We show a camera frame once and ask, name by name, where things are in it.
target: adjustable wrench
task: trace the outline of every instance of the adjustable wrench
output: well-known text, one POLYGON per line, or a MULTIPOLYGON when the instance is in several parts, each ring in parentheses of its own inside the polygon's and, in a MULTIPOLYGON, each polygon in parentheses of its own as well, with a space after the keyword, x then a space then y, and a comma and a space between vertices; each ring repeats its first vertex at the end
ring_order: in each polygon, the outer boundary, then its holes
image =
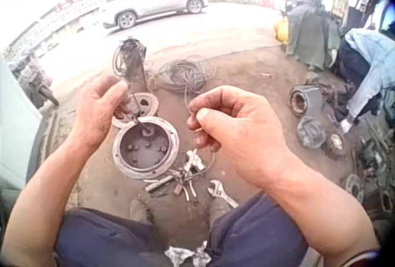
POLYGON ((239 206, 239 204, 235 200, 233 200, 228 194, 225 193, 225 191, 223 190, 222 183, 219 180, 213 179, 210 181, 210 183, 214 184, 214 189, 208 187, 207 190, 213 197, 221 197, 225 199, 225 201, 228 202, 229 205, 233 208, 239 206))

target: man's left hand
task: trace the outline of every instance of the man's left hand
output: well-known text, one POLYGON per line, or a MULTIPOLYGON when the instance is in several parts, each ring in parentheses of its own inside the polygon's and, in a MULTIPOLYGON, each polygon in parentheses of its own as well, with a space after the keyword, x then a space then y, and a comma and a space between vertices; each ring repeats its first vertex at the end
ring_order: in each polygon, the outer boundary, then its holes
POLYGON ((94 153, 109 133, 112 116, 122 119, 130 112, 128 103, 125 81, 106 74, 94 78, 80 92, 70 138, 94 153))

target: white suv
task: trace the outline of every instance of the white suv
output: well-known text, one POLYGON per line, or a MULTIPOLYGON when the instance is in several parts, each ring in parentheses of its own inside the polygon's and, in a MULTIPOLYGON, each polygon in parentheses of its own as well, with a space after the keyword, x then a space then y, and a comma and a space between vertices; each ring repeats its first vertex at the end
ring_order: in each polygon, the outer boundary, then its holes
POLYGON ((196 14, 207 7, 208 0, 107 0, 101 7, 104 28, 131 28, 138 19, 172 11, 196 14))

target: light blue shirt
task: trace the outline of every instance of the light blue shirt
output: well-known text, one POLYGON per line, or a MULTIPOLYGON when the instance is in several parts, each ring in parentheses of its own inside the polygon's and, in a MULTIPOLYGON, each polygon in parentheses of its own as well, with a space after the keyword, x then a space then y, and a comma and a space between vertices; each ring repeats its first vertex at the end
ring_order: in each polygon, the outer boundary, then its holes
POLYGON ((356 118, 369 99, 395 86, 395 41, 364 28, 353 28, 345 39, 370 64, 367 76, 347 103, 349 114, 356 118))

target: building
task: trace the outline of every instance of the building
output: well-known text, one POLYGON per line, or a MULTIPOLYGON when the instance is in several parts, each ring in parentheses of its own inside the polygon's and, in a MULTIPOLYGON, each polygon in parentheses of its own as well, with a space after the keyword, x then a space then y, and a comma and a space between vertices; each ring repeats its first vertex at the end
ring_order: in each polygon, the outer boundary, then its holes
POLYGON ((18 61, 20 54, 32 48, 38 56, 57 46, 63 39, 82 29, 80 18, 98 12, 106 0, 65 0, 33 22, 4 51, 5 59, 18 61))

